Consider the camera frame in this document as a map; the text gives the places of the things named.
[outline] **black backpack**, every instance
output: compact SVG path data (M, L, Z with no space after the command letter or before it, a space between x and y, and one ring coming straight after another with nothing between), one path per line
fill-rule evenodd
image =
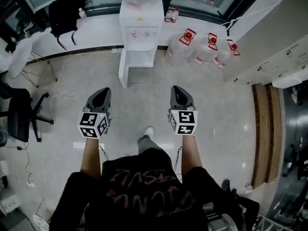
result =
M57 0L49 5L51 33L57 37L58 43L65 50L66 48L59 42L59 36L63 33L77 30L76 23L77 19L79 19L79 8L83 9L86 2L87 0ZM74 32L71 38L75 44Z

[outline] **jeans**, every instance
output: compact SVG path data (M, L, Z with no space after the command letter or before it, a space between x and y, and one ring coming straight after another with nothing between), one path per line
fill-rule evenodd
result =
M145 152L147 149L153 148L158 149L161 151L164 151L162 148L160 148L157 144L155 144L151 139L149 135L143 135L137 140L138 144L138 154L141 154Z

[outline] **tiled floor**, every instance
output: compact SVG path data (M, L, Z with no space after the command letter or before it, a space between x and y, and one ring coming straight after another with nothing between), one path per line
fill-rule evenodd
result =
M136 154L137 138L145 127L151 125L155 128L154 141L165 148L172 162L175 162L181 137L173 134L167 112L170 89L173 85L179 85L193 96L198 110L195 135L203 166L218 184L224 178L229 178L231 186L239 192L244 191L244 185L251 180L255 154L255 111L251 88L224 83L220 69L198 64L177 67L166 65L164 53L157 51L152 69L130 69L129 88L126 90L118 79L118 53L80 54L66 62L57 91L64 95L76 91L78 97L53 97L55 124L38 122L42 143L36 142L30 128L30 164L27 170L33 174L31 177L35 188L29 187L26 182L26 152L12 148L0 149L9 163L9 184L18 194L22 210L29 217L36 212L42 199L45 199L52 212L67 178L71 172L79 170L83 152L74 149L73 142L84 142L85 139L77 129L78 115L88 97L104 87L112 90L113 120L108 135L103 135L100 142L104 143L110 159ZM59 76L63 64L70 57L52 59L56 76ZM38 65L27 68L41 71ZM43 102L40 114L52 117L51 97L55 94L56 83L36 89L22 76L14 80L6 76L4 81L12 87L27 88L33 96L33 104L43 93L49 92L50 97ZM2 121L5 128L6 118ZM14 145L24 146L12 139L7 143L7 146Z

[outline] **pant leg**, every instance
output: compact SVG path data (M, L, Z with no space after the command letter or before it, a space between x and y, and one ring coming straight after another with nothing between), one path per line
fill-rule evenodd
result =
M145 152L147 149L153 148L153 149L158 149L162 150L157 144L155 144L149 137L149 135L143 135L137 140L138 144L138 154L141 154Z
M251 231L254 223L256 222L260 204L245 197L238 197L236 202L246 208L246 212L244 213L246 229L247 231Z

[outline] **forearm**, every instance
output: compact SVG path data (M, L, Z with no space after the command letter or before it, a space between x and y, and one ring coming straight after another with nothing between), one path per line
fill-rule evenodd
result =
M93 178L99 180L101 178L101 163L98 140L87 139L80 172L84 172Z
M183 135L182 139L182 177L194 167L202 167L197 143L193 135Z

